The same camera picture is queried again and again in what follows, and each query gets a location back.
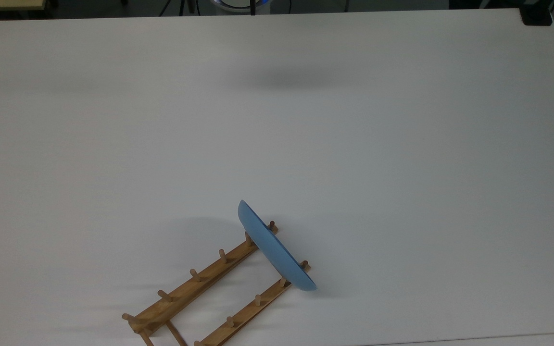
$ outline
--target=black cable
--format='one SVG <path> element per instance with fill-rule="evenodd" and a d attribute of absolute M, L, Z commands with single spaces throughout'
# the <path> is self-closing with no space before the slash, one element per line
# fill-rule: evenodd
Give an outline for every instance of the black cable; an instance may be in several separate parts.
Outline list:
<path fill-rule="evenodd" d="M 185 9 L 185 0 L 181 0 L 181 6 L 178 8 L 178 16 L 183 17 L 183 10 Z"/>
<path fill-rule="evenodd" d="M 158 17 L 161 17 L 161 15 L 165 12 L 165 10 L 168 8 L 168 5 L 170 4 L 171 0 L 168 0 L 165 2 L 164 8 L 162 9 L 162 12 L 160 12 L 160 15 Z"/>

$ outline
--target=floor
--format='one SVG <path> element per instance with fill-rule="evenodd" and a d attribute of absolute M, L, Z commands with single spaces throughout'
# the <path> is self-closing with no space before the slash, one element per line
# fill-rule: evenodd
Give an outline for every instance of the floor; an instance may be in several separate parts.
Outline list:
<path fill-rule="evenodd" d="M 215 15 L 215 6 L 211 0 L 195 0 L 198 2 L 201 15 Z M 453 3 L 476 2 L 476 0 L 452 0 Z M 482 0 L 482 6 L 490 0 Z M 43 12 L 0 12 L 0 20 L 49 18 L 108 18 L 108 17 L 156 17 L 162 10 L 163 16 L 178 16 L 179 0 L 172 0 L 167 7 L 167 0 L 129 0 L 125 6 L 120 0 L 59 0 L 57 8 L 49 8 L 48 15 Z M 346 0 L 272 0 L 271 13 L 323 13 L 342 12 Z M 448 9 L 449 0 L 350 0 L 349 11 L 411 11 Z M 185 6 L 183 15 L 198 15 L 189 13 Z"/>

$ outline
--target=blue object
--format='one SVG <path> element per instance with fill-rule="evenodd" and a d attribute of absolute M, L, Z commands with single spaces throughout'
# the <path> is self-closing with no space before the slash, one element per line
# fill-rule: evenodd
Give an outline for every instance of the blue object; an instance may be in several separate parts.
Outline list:
<path fill-rule="evenodd" d="M 317 289 L 314 281 L 305 273 L 305 270 L 301 268 L 281 241 L 275 237 L 273 232 L 268 230 L 266 224 L 243 200 L 240 200 L 238 214 L 240 223 L 242 223 L 253 242 L 286 280 L 303 291 Z"/>

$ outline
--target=wooden peg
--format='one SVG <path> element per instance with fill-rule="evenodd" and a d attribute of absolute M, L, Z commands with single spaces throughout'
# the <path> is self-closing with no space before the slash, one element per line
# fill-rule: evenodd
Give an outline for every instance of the wooden peg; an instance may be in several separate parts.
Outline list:
<path fill-rule="evenodd" d="M 190 269 L 189 273 L 191 274 L 191 276 L 193 276 L 194 279 L 196 279 L 196 281 L 202 281 L 202 278 L 200 278 L 200 275 L 198 275 L 195 269 Z"/>
<path fill-rule="evenodd" d="M 247 234 L 247 232 L 245 232 L 245 244 L 248 247 L 251 246 L 251 237 L 249 236 L 249 234 Z"/>
<path fill-rule="evenodd" d="M 167 320 L 165 322 L 165 324 L 168 327 L 168 329 L 170 329 L 170 333 L 172 333 L 172 335 L 174 335 L 174 338 L 176 339 L 178 344 L 180 346 L 187 346 L 187 343 L 185 342 L 185 340 L 181 336 L 181 333 L 179 333 L 178 330 L 176 330 L 176 328 L 174 328 L 174 324 L 172 324 L 172 322 L 170 322 L 170 320 Z"/>
<path fill-rule="evenodd" d="M 228 263 L 228 259 L 226 258 L 226 253 L 224 252 L 224 249 L 219 249 L 219 258 L 222 259 L 222 263 Z"/>
<path fill-rule="evenodd" d="M 140 337 L 145 342 L 145 344 L 147 344 L 147 346 L 154 346 L 154 344 L 151 342 L 151 339 L 149 339 L 149 337 L 147 336 L 147 333 L 140 332 Z"/>
<path fill-rule="evenodd" d="M 121 318 L 123 318 L 123 320 L 126 320 L 128 322 L 132 322 L 134 324 L 140 324 L 140 320 L 128 313 L 124 313 L 123 315 L 121 315 Z"/>
<path fill-rule="evenodd" d="M 158 291 L 158 296 L 162 297 L 165 302 L 172 302 L 172 297 L 162 290 Z"/>

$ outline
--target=white table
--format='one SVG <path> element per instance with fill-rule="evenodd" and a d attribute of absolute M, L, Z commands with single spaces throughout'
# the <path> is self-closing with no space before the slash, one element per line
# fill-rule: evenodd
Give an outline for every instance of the white table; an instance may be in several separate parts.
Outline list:
<path fill-rule="evenodd" d="M 0 346 L 141 345 L 121 313 L 239 244 L 242 198 L 319 289 L 233 345 L 554 333 L 554 26 L 0 22 Z M 201 339 L 277 278 L 256 253 L 174 323 Z"/>

